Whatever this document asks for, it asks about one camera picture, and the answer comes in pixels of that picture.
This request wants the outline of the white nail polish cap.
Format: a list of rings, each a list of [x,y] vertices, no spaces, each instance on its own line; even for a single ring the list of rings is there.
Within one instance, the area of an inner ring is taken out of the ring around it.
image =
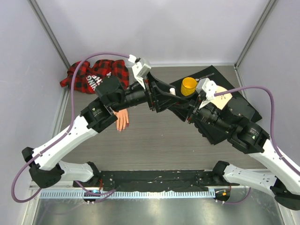
[[[169,91],[170,91],[170,94],[176,96],[175,88],[170,88]]]

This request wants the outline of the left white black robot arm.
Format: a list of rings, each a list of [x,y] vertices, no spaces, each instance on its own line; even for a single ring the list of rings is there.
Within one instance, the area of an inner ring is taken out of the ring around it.
[[[127,90],[117,77],[106,77],[95,92],[97,98],[67,128],[44,145],[35,149],[27,147],[22,151],[24,160],[29,163],[30,176],[40,188],[71,180],[95,187],[100,181],[100,173],[93,163],[66,163],[62,158],[111,126],[117,120],[116,111],[148,103],[151,110],[159,112],[166,109],[160,107],[160,103],[171,106],[180,100],[175,86],[157,80],[151,74],[140,82],[134,82]]]

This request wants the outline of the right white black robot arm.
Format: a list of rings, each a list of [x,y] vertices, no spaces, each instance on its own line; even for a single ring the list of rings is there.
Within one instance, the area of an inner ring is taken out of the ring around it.
[[[269,194],[288,209],[300,209],[300,167],[279,149],[273,133],[251,120],[255,110],[247,100],[234,97],[228,91],[216,93],[210,100],[203,92],[190,96],[172,94],[171,97],[170,110],[179,118],[197,128],[204,123],[217,129],[235,149],[271,172],[262,174],[218,161],[211,174],[215,184],[246,185]]]

